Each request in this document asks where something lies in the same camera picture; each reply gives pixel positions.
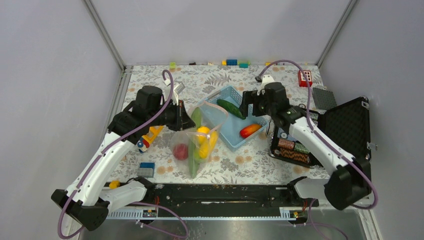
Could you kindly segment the green apple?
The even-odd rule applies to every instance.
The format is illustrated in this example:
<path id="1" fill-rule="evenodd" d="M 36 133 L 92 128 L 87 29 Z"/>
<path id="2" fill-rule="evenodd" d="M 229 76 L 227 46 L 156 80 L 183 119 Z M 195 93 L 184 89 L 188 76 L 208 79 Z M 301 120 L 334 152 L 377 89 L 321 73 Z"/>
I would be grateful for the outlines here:
<path id="1" fill-rule="evenodd" d="M 201 160 L 201 157 L 199 155 L 199 148 L 197 148 L 197 147 L 193 150 L 193 159 L 196 162 L 200 162 L 200 160 Z"/>

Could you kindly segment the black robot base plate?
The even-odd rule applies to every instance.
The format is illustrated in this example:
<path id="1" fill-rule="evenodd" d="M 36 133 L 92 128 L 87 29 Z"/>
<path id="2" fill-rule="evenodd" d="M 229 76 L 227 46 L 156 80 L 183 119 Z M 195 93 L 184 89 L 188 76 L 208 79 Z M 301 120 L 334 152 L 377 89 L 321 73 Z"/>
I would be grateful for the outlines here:
<path id="1" fill-rule="evenodd" d="M 181 218 L 271 218 L 281 217 L 282 210 L 319 206 L 319 201 L 301 198 L 290 184 L 155 184 L 141 202 L 166 207 Z"/>

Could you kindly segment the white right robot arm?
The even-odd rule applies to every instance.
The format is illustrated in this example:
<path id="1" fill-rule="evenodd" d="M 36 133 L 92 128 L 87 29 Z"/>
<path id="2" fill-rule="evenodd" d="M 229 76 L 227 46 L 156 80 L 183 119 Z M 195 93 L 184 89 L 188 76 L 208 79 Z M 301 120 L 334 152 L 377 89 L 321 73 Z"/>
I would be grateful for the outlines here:
<path id="1" fill-rule="evenodd" d="M 371 181 L 371 165 L 365 158 L 356 158 L 347 152 L 310 119 L 310 111 L 289 103 L 285 87 L 280 82 L 267 83 L 260 90 L 244 91 L 239 106 L 247 116 L 249 105 L 252 115 L 268 115 L 274 124 L 303 144 L 327 171 L 328 179 L 298 178 L 287 191 L 287 201 L 293 206 L 306 199 L 327 200 L 335 209 L 352 206 L 373 209 L 379 196 Z"/>

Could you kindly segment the clear pink zip top bag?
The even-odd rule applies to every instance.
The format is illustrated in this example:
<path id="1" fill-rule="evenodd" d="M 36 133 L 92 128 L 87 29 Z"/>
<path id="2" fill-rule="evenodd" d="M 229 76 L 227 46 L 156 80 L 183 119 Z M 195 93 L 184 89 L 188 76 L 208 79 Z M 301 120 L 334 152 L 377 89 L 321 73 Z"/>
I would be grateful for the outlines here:
<path id="1" fill-rule="evenodd" d="M 210 129 L 210 132 L 216 131 L 218 133 L 218 139 L 220 137 L 220 132 L 221 132 L 221 128 L 223 123 L 226 121 L 226 119 L 229 116 L 229 113 L 222 107 L 216 105 L 216 104 L 212 104 L 206 101 L 203 101 L 201 103 L 199 103 L 196 106 L 193 106 L 189 109 L 188 111 L 188 115 L 191 118 L 192 112 L 194 111 L 194 109 L 196 107 L 200 107 L 201 110 L 201 115 L 202 115 L 202 120 L 201 120 L 201 126 L 206 126 Z M 183 131 L 178 131 L 176 132 L 169 143 L 169 148 L 171 150 L 172 156 L 174 158 L 174 160 L 176 161 L 177 167 L 179 168 L 179 170 L 181 172 L 183 172 L 183 174 L 190 179 L 193 179 L 190 177 L 189 175 L 189 156 L 187 159 L 185 160 L 177 160 L 175 159 L 174 155 L 173 155 L 173 148 L 175 145 L 177 144 L 186 144 L 189 147 L 189 142 L 190 139 L 194 137 L 194 141 L 196 141 L 196 147 L 200 148 L 200 137 L 201 136 L 205 136 L 209 138 L 209 134 L 204 134 L 204 133 L 198 133 L 198 132 L 194 132 L 195 128 L 189 128 Z M 199 170 L 197 172 L 197 175 L 200 171 L 201 168 L 204 167 L 204 165 L 209 161 L 209 159 L 211 158 L 212 153 L 214 152 L 214 150 L 212 150 L 209 154 L 209 156 L 206 159 L 201 159 L 200 160 L 200 166 L 199 166 Z"/>

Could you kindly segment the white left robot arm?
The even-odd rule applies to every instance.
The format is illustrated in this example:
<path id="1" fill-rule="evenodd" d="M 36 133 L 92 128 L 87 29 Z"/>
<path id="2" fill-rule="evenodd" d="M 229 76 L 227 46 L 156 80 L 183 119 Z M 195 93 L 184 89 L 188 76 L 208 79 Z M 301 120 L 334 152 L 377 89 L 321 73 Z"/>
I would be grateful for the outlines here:
<path id="1" fill-rule="evenodd" d="M 66 189 L 56 189 L 51 199 L 88 231 L 97 229 L 108 214 L 134 202 L 152 204 L 155 192 L 151 183 L 140 178 L 123 186 L 105 190 L 104 186 L 121 159 L 146 135 L 151 127 L 166 126 L 172 131 L 195 127 L 183 100 L 174 87 L 168 95 L 156 86 L 143 86 L 107 128 L 103 142 L 83 172 Z"/>

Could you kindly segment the yellow corn cob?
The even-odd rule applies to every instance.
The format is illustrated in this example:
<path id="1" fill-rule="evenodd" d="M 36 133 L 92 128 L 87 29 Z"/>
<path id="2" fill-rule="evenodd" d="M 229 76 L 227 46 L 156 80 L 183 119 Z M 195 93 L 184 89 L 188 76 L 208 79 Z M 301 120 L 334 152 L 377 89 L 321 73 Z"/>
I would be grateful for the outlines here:
<path id="1" fill-rule="evenodd" d="M 207 159 L 211 151 L 215 149 L 216 142 L 218 140 L 218 133 L 213 131 L 209 134 L 209 137 L 201 136 L 199 139 L 199 150 L 198 155 L 201 159 Z"/>

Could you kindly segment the red apple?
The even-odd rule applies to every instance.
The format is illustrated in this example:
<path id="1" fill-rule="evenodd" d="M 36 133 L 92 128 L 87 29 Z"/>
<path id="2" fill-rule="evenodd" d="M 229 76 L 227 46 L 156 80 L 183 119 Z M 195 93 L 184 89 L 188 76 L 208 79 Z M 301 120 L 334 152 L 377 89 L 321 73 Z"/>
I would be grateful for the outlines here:
<path id="1" fill-rule="evenodd" d="M 179 143 L 173 147 L 172 150 L 173 156 L 179 161 L 184 161 L 188 158 L 189 147 L 187 144 Z"/>

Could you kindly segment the yellow lemon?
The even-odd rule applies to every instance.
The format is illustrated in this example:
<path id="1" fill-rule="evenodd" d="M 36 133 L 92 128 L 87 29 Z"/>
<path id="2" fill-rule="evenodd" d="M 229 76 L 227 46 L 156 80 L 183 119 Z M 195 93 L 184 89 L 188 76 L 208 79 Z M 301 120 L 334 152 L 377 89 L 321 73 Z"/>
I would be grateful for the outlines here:
<path id="1" fill-rule="evenodd" d="M 207 126 L 200 126 L 197 130 L 197 133 L 209 134 L 210 129 Z"/>

